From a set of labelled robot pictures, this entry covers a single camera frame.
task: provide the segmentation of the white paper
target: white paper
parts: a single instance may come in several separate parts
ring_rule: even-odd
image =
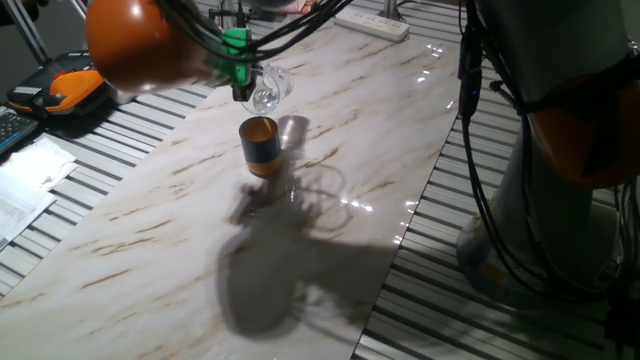
[[[14,153],[2,165],[9,174],[33,186],[49,191],[75,170],[76,158],[53,141],[42,138]]]
[[[55,201],[50,193],[0,169],[0,240],[12,241]]]

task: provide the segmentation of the clear glass cup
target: clear glass cup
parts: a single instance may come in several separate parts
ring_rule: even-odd
[[[293,91],[293,77],[281,66],[263,64],[262,69],[251,69],[256,78],[256,88],[248,101],[243,102],[247,111],[254,115],[266,115]]]

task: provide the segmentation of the marble surface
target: marble surface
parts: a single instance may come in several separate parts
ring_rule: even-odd
[[[269,181],[215,90],[0,302],[0,357],[349,359],[454,121],[457,56],[331,26],[290,49]]]

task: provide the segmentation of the white power strip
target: white power strip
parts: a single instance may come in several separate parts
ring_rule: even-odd
[[[409,25],[346,7],[336,15],[336,25],[399,43],[407,37]]]

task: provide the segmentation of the black device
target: black device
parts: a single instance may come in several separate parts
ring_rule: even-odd
[[[0,154],[9,150],[37,127],[37,121],[0,107]]]

